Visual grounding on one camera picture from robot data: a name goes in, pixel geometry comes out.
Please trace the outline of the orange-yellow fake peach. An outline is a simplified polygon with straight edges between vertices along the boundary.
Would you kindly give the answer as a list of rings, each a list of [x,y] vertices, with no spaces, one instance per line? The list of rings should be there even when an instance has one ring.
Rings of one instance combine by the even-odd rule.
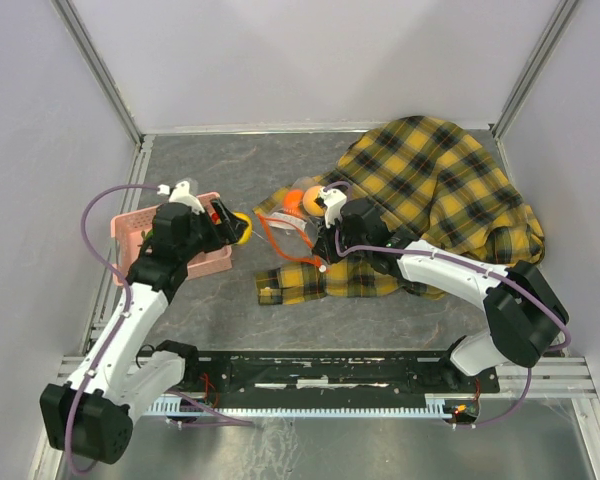
[[[318,203],[321,199],[321,190],[322,186],[314,185],[309,187],[303,194],[302,206],[310,216],[319,217],[324,215],[324,206]]]

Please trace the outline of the clear zip top bag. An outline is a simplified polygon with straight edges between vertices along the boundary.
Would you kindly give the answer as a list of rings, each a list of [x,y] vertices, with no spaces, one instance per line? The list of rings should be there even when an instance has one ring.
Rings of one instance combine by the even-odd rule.
[[[310,216],[303,206],[294,211],[287,211],[282,206],[283,198],[289,190],[301,189],[305,192],[314,185],[320,184],[314,178],[301,177],[256,206],[254,213],[267,240],[280,257],[289,262],[309,264],[324,273],[327,271],[326,263],[312,253],[317,229],[324,215]]]

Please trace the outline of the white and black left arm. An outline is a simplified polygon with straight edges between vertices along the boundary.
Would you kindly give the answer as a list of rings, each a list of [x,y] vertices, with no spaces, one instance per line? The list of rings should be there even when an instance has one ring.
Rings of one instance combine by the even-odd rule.
[[[246,242],[251,230],[246,215],[231,212],[219,199],[208,207],[190,201],[157,207],[104,332],[65,383],[47,385],[40,396],[52,448],[113,464],[125,452],[137,420],[163,393],[199,383],[197,349],[176,341],[160,344],[135,373],[129,369],[188,278],[189,263]]]

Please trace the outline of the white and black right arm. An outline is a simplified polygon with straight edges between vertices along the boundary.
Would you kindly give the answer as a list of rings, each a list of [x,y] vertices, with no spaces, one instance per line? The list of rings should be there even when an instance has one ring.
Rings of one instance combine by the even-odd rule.
[[[311,200],[321,219],[312,251],[329,265],[362,259],[400,284],[423,284],[481,309],[482,332],[464,336],[438,368],[447,389],[461,391],[482,371],[505,362],[532,368],[571,340],[568,315],[538,268],[490,264],[433,246],[409,231],[390,230],[367,198],[323,189]]]

